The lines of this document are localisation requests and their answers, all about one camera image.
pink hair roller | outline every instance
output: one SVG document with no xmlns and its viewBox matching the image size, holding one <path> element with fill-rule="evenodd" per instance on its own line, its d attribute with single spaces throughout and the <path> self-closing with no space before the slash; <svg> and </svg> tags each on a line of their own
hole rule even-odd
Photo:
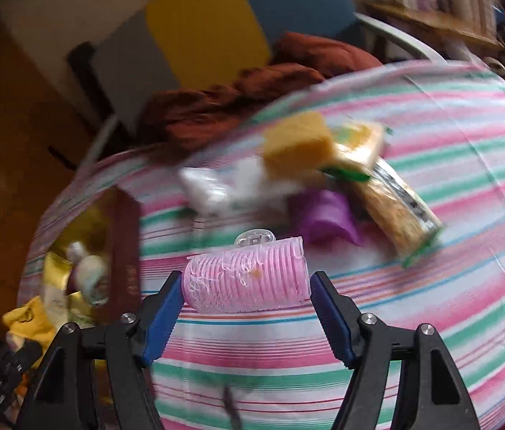
<svg viewBox="0 0 505 430">
<path fill-rule="evenodd" d="M 183 295 L 203 314 L 298 306 L 311 295 L 302 238 L 190 257 Z"/>
</svg>

purple cup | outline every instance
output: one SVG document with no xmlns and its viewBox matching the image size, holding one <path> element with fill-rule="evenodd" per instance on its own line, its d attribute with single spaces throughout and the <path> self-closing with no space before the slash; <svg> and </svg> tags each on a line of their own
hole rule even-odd
<svg viewBox="0 0 505 430">
<path fill-rule="evenodd" d="M 288 200 L 296 234 L 305 244 L 325 244 L 335 238 L 361 245 L 348 199 L 328 189 L 308 189 Z"/>
</svg>

brown box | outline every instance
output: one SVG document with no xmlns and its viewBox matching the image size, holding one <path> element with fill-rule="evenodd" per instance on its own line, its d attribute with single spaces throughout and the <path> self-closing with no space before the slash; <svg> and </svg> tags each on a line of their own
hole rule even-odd
<svg viewBox="0 0 505 430">
<path fill-rule="evenodd" d="M 140 216 L 139 202 L 123 190 L 111 187 L 80 213 L 53 243 L 51 251 L 65 258 L 68 245 L 79 241 L 90 254 L 101 256 L 108 264 L 109 300 L 84 311 L 85 303 L 80 301 L 72 306 L 74 296 L 70 296 L 68 319 L 73 320 L 72 309 L 79 310 L 84 317 L 91 316 L 98 324 L 107 324 L 118 320 L 122 313 L 137 311 L 141 303 Z M 64 293 L 76 292 L 74 276 L 65 274 L 65 277 L 65 284 L 61 284 L 67 287 Z"/>
</svg>

wooden table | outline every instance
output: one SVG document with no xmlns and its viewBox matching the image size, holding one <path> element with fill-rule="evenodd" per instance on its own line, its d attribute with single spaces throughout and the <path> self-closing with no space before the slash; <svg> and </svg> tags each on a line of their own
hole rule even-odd
<svg viewBox="0 0 505 430">
<path fill-rule="evenodd" d="M 490 50 L 503 49 L 503 45 L 494 37 L 482 34 L 471 24 L 441 11 L 413 11 L 383 3 L 372 3 L 366 7 L 375 17 L 389 17 L 413 24 L 440 38 L 460 39 Z"/>
</svg>

yellow cloth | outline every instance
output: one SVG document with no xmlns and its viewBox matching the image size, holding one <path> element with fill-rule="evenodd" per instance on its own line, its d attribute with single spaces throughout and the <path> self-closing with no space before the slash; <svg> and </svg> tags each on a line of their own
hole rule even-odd
<svg viewBox="0 0 505 430">
<path fill-rule="evenodd" d="M 2 321 L 10 329 L 10 333 L 40 343 L 42 355 L 56 335 L 56 328 L 48 320 L 39 296 L 34 297 L 25 306 L 4 314 Z M 34 366 L 38 366 L 41 360 L 40 358 Z"/>
</svg>

